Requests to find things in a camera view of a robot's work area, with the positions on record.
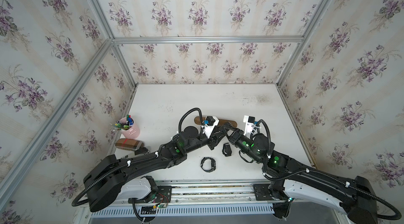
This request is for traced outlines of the brown wooden watch stand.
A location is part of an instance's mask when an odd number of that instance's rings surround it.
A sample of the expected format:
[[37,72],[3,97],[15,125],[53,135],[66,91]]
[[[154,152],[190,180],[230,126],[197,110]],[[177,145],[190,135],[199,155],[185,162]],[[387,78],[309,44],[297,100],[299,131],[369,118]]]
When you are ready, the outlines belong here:
[[[219,123],[218,123],[218,126],[219,127],[221,127],[221,126],[224,126],[226,123],[228,123],[231,127],[237,127],[237,122],[236,121],[231,121],[231,120],[226,120],[226,119],[218,119],[219,120]],[[199,117],[195,117],[194,118],[194,123],[195,124],[200,124],[201,123],[201,120],[200,120],[200,118]]]

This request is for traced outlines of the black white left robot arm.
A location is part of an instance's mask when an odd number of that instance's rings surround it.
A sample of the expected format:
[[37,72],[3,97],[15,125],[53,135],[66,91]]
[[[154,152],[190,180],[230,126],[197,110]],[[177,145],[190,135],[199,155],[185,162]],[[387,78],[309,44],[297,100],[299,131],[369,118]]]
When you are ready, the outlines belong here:
[[100,211],[117,199],[126,183],[149,172],[177,166],[187,159],[188,153],[204,146],[214,149],[226,133],[223,127],[215,127],[207,137],[196,127],[188,126],[155,152],[121,159],[109,155],[84,177],[85,202],[91,212]]

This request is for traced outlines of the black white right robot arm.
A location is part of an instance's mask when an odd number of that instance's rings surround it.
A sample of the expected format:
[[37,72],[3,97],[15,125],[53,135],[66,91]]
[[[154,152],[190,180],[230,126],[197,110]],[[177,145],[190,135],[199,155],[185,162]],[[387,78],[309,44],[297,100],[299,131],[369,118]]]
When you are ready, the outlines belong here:
[[253,163],[262,165],[262,173],[271,182],[270,191],[277,199],[308,200],[346,214],[356,224],[378,222],[377,200],[370,182],[332,175],[309,167],[274,150],[275,144],[263,133],[247,137],[240,129],[226,126],[230,144]]

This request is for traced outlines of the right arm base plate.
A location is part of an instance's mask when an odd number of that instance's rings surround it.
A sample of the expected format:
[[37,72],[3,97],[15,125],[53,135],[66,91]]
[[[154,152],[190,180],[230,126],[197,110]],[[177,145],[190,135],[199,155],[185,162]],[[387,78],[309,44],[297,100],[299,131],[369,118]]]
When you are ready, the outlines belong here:
[[253,190],[256,201],[276,200],[277,197],[273,192],[275,182],[253,184]]

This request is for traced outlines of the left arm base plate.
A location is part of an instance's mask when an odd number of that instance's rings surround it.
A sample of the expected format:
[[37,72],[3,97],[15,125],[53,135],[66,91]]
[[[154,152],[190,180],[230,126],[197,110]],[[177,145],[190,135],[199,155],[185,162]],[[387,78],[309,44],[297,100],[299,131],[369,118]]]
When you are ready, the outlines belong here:
[[172,186],[155,186],[151,188],[151,192],[146,195],[144,198],[130,198],[128,202],[136,203],[136,204],[145,204],[145,203],[170,203],[171,201],[171,193]]

